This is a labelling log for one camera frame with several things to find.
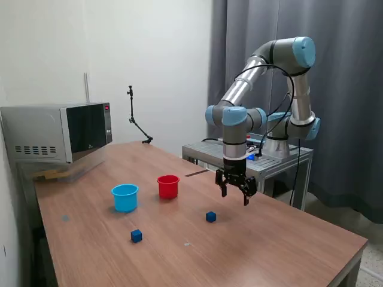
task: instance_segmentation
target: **microwave vent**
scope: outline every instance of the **microwave vent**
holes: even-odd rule
[[[26,155],[49,155],[56,153],[56,147],[50,146],[20,146],[16,145],[14,147],[16,153],[23,153]]]

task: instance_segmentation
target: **gray curtain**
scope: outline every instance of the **gray curtain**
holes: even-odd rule
[[[310,192],[383,223],[383,1],[216,0],[208,104],[217,103],[263,43],[310,36],[312,109],[321,118]],[[277,71],[259,79],[246,107],[274,109],[287,90]],[[281,108],[285,110],[288,103]],[[220,131],[209,127],[209,136]]]

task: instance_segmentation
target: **red cup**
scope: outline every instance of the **red cup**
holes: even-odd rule
[[[178,182],[175,175],[163,175],[157,178],[158,190],[161,199],[174,199],[178,195]]]

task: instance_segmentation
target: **blue cube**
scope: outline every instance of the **blue cube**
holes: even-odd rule
[[[216,214],[213,211],[206,213],[206,221],[213,223],[217,219]]]
[[[142,232],[137,229],[130,232],[130,238],[134,243],[140,242],[142,240]]]

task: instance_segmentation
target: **floor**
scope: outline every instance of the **floor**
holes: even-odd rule
[[[278,200],[288,203],[290,194],[285,193]],[[383,224],[374,224],[351,208],[329,208],[312,194],[307,196],[306,212],[369,239],[361,264],[383,275]],[[357,286],[383,287],[383,282],[359,271]]]

